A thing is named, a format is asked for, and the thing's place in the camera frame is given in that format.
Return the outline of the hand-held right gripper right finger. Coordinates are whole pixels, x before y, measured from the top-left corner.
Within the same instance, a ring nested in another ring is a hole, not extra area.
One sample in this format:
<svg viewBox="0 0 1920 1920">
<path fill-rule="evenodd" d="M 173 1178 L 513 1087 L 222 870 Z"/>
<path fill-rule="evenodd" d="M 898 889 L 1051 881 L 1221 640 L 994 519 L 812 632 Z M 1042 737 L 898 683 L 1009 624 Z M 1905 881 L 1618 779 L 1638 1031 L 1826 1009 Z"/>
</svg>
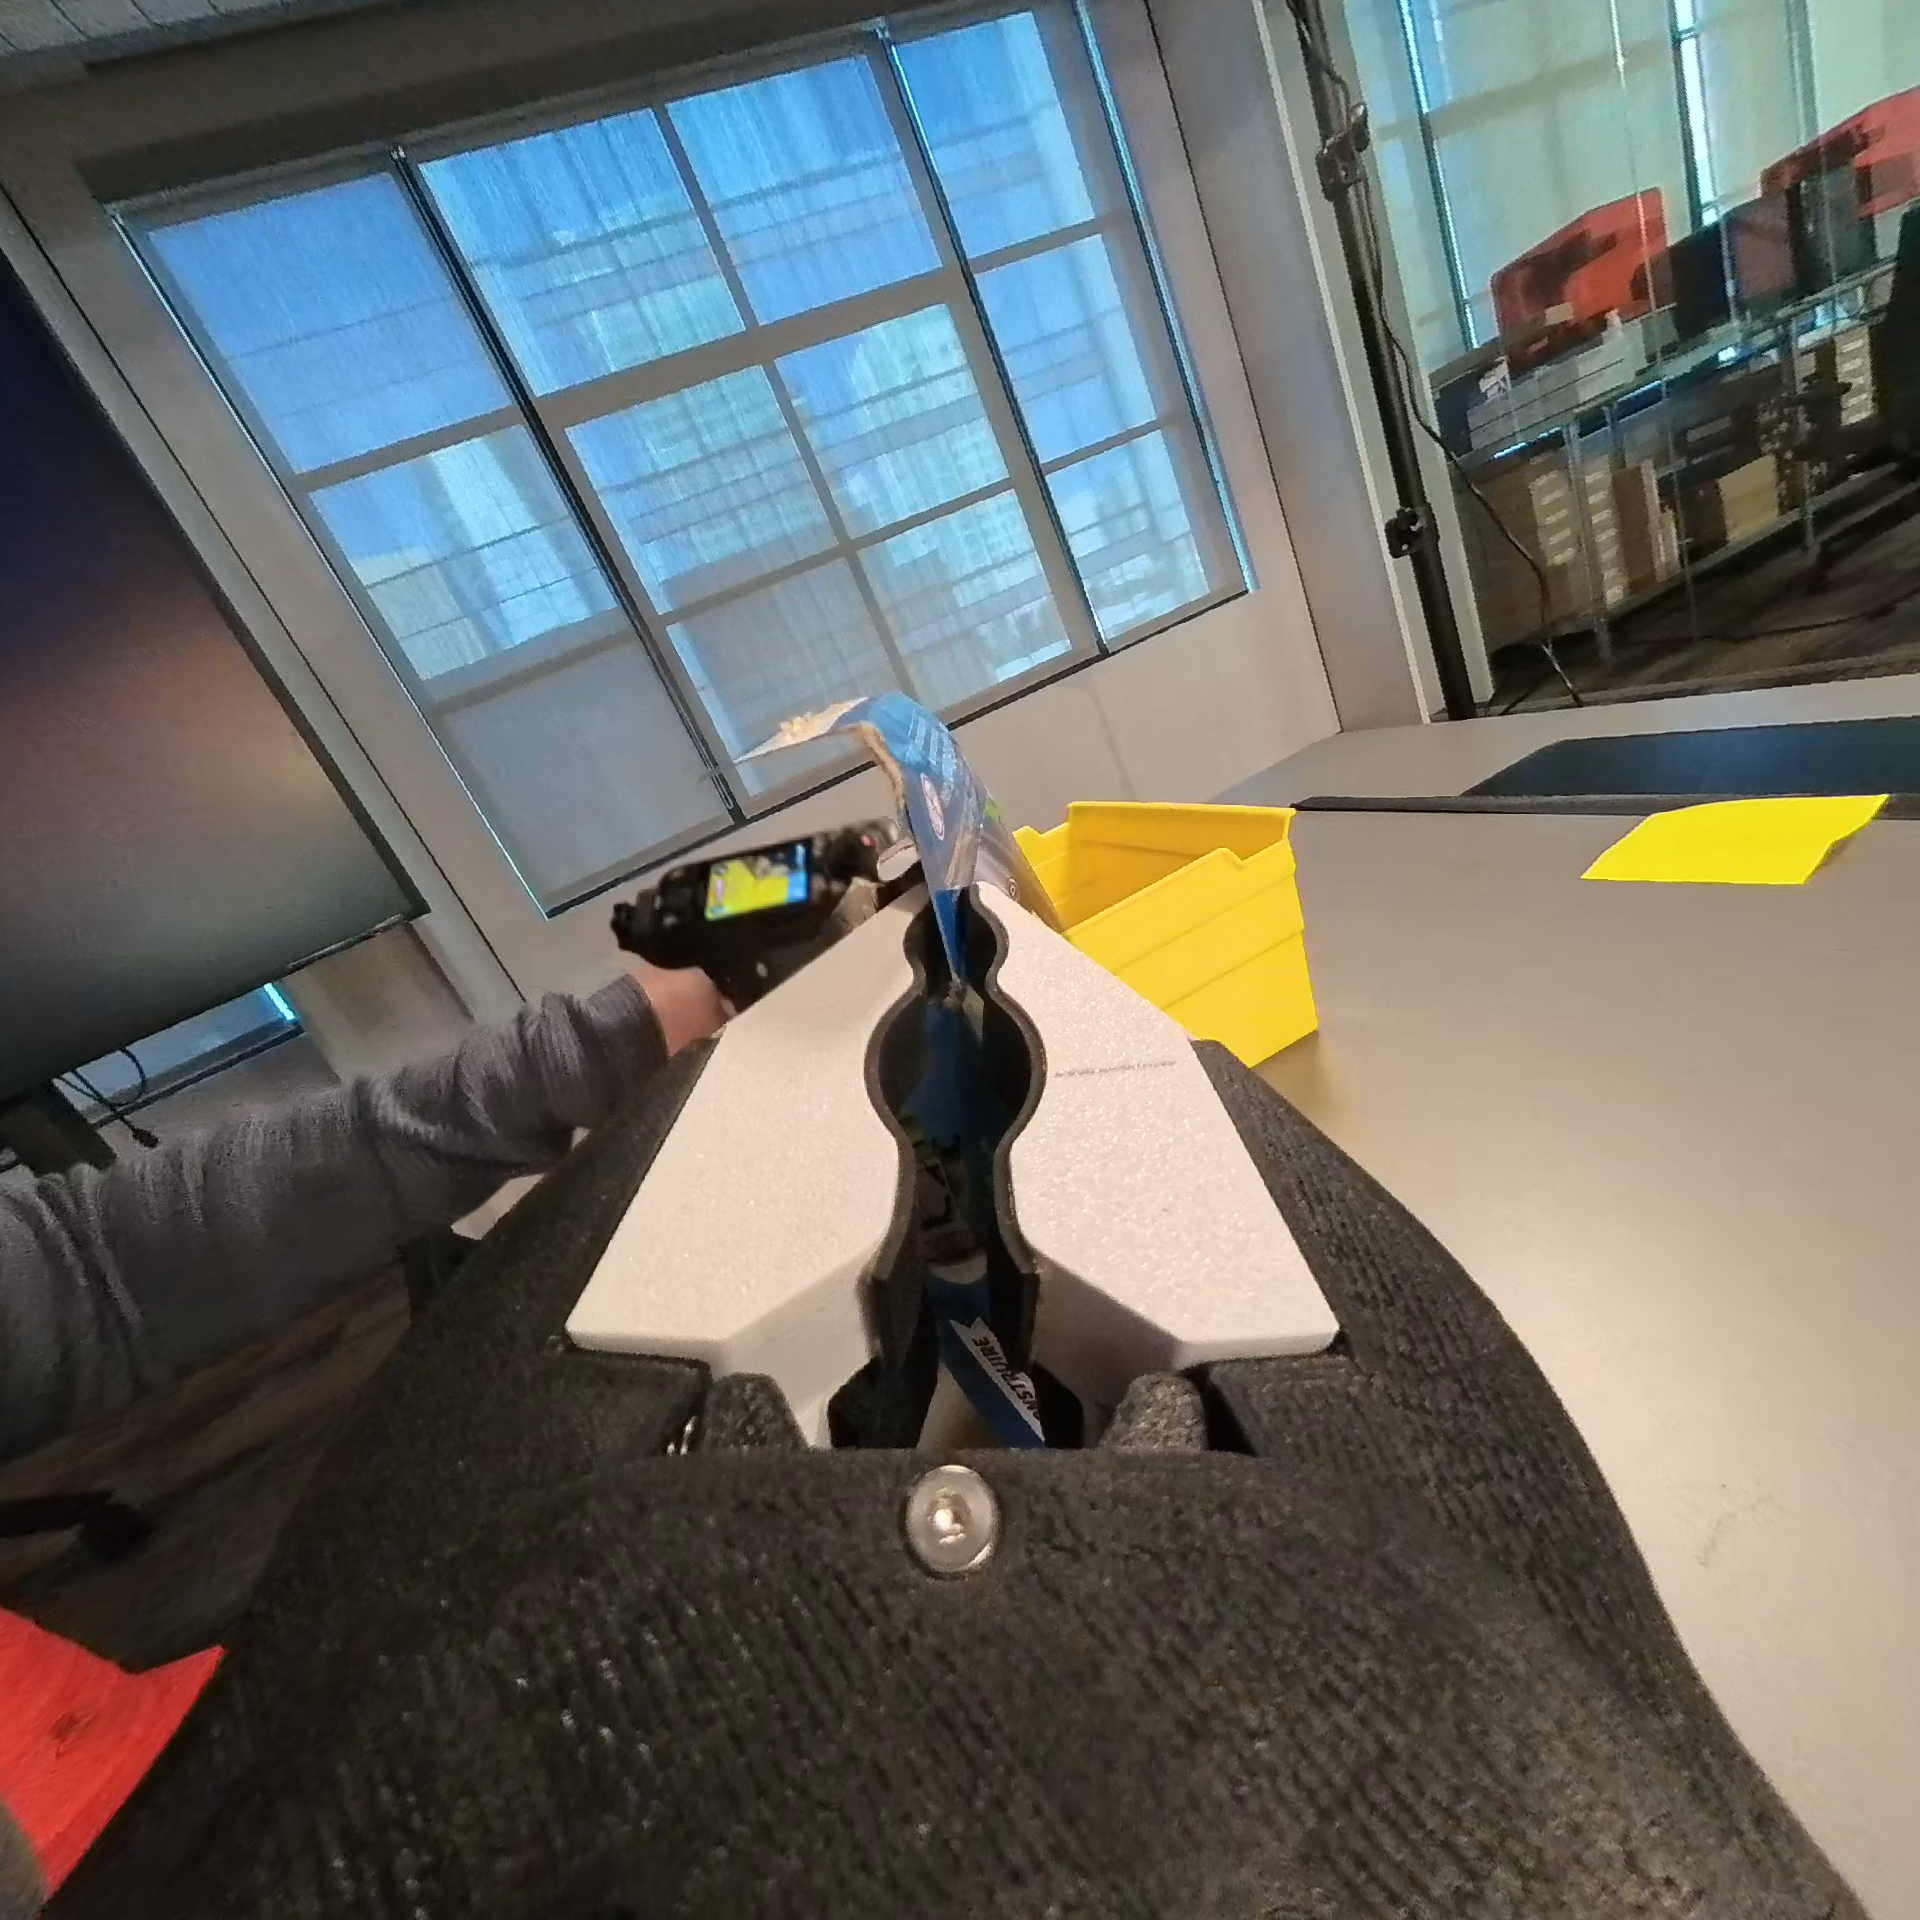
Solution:
<svg viewBox="0 0 1920 1920">
<path fill-rule="evenodd" d="M 1005 895 L 965 920 L 961 1166 L 1042 1441 L 1096 1442 L 1144 1376 L 1328 1353 L 1337 1314 L 1198 1045 Z"/>
</svg>

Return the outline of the yellow plastic bin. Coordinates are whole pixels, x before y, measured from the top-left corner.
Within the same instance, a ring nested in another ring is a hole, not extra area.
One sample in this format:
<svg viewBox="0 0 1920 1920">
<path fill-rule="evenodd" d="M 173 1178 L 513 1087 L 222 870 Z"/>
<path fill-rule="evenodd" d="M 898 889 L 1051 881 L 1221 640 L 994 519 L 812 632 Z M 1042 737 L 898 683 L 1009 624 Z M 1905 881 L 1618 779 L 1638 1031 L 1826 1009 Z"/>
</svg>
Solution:
<svg viewBox="0 0 1920 1920">
<path fill-rule="evenodd" d="M 1014 839 L 1070 945 L 1262 1067 L 1320 1031 L 1294 807 L 1075 803 Z"/>
</svg>

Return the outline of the person's left hand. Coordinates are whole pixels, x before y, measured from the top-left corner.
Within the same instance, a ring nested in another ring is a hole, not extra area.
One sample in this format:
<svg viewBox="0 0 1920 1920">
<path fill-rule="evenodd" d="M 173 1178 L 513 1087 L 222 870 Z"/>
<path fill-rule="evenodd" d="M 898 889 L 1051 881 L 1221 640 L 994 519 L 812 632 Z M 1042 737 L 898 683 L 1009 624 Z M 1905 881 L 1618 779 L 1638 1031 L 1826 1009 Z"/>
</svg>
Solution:
<svg viewBox="0 0 1920 1920">
<path fill-rule="evenodd" d="M 731 998 L 699 967 L 658 967 L 630 959 L 626 971 L 650 1005 L 668 1059 L 713 1040 L 737 1017 Z"/>
</svg>

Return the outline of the large grid window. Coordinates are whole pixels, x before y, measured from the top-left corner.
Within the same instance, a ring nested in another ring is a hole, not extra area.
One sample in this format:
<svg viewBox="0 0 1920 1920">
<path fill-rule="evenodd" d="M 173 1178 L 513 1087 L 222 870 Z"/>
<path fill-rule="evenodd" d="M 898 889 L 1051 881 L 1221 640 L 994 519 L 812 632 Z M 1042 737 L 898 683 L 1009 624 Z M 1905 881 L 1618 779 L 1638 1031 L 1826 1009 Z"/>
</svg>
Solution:
<svg viewBox="0 0 1920 1920">
<path fill-rule="evenodd" d="M 544 920 L 1250 587 L 1091 5 L 113 218 Z"/>
</svg>

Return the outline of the red cloth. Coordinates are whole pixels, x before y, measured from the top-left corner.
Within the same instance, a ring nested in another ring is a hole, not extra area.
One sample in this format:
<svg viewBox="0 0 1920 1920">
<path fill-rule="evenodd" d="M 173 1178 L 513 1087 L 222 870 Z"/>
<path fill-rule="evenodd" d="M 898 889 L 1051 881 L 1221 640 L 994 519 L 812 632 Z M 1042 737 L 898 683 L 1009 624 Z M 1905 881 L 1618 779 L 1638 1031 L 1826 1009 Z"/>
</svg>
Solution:
<svg viewBox="0 0 1920 1920">
<path fill-rule="evenodd" d="M 129 1671 L 2 1614 L 2 1907 L 37 1915 L 198 1703 L 225 1649 Z"/>
</svg>

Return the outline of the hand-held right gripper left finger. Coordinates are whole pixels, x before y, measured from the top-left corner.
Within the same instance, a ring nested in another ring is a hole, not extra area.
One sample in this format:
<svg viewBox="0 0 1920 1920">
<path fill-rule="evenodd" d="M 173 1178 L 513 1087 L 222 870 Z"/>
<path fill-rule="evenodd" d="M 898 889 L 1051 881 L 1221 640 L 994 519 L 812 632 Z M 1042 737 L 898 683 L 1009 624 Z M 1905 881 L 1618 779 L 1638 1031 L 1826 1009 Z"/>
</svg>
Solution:
<svg viewBox="0 0 1920 1920">
<path fill-rule="evenodd" d="M 926 885 L 858 923 L 704 1059 L 564 1333 L 587 1353 L 768 1376 L 803 1439 L 876 1353 L 870 1277 L 905 1207 L 873 1045 L 921 984 Z"/>
</svg>

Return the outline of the shelf of boxes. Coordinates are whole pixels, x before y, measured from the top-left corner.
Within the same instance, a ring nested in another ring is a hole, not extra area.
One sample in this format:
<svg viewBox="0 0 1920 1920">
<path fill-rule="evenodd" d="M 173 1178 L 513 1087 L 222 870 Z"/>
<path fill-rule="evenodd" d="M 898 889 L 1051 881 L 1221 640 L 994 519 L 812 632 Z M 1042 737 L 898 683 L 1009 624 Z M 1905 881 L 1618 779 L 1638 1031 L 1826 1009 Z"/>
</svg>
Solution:
<svg viewBox="0 0 1920 1920">
<path fill-rule="evenodd" d="M 1492 278 L 1492 342 L 1429 374 L 1490 665 L 1733 639 L 1741 576 L 1816 591 L 1916 521 L 1916 109 L 1843 117 L 1690 231 L 1643 187 Z"/>
</svg>

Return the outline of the person's left forearm grey sleeve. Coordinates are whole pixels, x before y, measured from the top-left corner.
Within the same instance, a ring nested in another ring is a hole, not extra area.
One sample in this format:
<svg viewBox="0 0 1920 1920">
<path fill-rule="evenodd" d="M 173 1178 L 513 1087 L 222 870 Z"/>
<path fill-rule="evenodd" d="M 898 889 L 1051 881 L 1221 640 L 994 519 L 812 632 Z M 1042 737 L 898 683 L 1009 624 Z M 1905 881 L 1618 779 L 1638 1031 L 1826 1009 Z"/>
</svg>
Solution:
<svg viewBox="0 0 1920 1920">
<path fill-rule="evenodd" d="M 360 1287 L 539 1178 L 643 1094 L 694 1016 L 637 971 L 453 1051 L 2 1193 L 2 1457 L 35 1455 Z"/>
</svg>

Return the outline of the black monitor screen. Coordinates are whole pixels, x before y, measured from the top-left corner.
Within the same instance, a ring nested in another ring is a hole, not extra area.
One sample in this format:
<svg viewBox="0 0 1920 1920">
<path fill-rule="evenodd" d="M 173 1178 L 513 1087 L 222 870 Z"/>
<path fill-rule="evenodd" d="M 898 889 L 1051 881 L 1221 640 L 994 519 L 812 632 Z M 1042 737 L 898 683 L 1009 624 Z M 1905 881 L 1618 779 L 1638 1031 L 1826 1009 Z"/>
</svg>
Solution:
<svg viewBox="0 0 1920 1920">
<path fill-rule="evenodd" d="M 424 912 L 4 269 L 4 1102 Z"/>
</svg>

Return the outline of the black desk mat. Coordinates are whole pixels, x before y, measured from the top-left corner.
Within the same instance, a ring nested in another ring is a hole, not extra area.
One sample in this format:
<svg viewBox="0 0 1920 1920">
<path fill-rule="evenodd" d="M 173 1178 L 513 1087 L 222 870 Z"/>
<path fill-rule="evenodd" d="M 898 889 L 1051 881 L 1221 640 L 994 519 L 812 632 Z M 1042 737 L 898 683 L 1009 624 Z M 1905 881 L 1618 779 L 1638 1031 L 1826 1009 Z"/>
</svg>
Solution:
<svg viewBox="0 0 1920 1920">
<path fill-rule="evenodd" d="M 1733 801 L 1883 799 L 1898 822 L 1918 807 L 1916 717 L 1715 733 L 1580 737 L 1541 749 L 1467 789 L 1409 795 L 1355 787 L 1297 801 L 1302 811 L 1545 814 L 1627 818 Z"/>
</svg>

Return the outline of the black tripod stand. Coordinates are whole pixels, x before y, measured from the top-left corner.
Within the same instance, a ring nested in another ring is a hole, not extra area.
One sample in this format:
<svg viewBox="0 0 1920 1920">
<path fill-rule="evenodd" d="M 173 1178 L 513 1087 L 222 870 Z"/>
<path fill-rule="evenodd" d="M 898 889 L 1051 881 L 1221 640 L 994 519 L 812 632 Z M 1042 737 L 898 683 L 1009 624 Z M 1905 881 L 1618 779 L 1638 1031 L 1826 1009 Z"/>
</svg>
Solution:
<svg viewBox="0 0 1920 1920">
<path fill-rule="evenodd" d="M 1480 703 L 1457 624 L 1443 537 L 1426 493 L 1420 454 L 1421 430 L 1409 399 L 1409 381 L 1401 371 L 1398 344 L 1385 307 L 1385 263 L 1366 167 L 1371 151 L 1370 114 L 1363 96 L 1341 79 L 1333 59 L 1326 7 L 1320 3 L 1285 3 L 1285 13 L 1300 46 L 1313 96 L 1314 174 L 1336 221 L 1336 237 L 1350 283 L 1361 353 L 1377 399 L 1393 494 L 1381 529 L 1382 550 L 1412 587 L 1440 711 L 1449 722 L 1466 722 L 1480 717 Z"/>
</svg>

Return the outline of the blue snack packet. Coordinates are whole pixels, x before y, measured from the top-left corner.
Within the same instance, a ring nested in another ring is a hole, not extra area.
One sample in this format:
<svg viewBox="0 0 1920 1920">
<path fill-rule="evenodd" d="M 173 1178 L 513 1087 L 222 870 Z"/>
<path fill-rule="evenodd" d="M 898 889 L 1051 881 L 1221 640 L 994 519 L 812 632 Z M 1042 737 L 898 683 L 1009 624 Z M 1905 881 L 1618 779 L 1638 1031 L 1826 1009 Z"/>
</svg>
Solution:
<svg viewBox="0 0 1920 1920">
<path fill-rule="evenodd" d="M 1080 1400 L 1034 1357 L 1040 1281 L 1017 1249 L 1004 1152 L 1040 1090 L 1036 1051 L 990 984 L 994 935 L 980 885 L 1053 923 L 1045 891 L 947 722 L 902 693 L 781 721 L 749 759 L 834 737 L 885 773 L 901 885 L 923 889 L 905 959 L 913 994 L 885 1019 L 870 1056 L 881 1115 L 913 1175 L 898 1249 L 873 1274 L 881 1351 L 828 1406 L 829 1441 L 902 1449 L 921 1441 L 947 1386 L 966 1447 L 1076 1449 Z"/>
</svg>

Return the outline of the yellow paper sheet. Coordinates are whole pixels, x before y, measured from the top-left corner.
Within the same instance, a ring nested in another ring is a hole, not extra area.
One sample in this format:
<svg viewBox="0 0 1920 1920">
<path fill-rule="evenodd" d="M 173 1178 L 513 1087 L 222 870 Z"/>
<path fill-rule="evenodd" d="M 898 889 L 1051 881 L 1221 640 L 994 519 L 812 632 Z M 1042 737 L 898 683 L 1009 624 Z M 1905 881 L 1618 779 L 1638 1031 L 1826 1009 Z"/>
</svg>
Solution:
<svg viewBox="0 0 1920 1920">
<path fill-rule="evenodd" d="M 1797 887 L 1869 829 L 1890 795 L 1720 801 L 1653 811 L 1587 882 Z"/>
</svg>

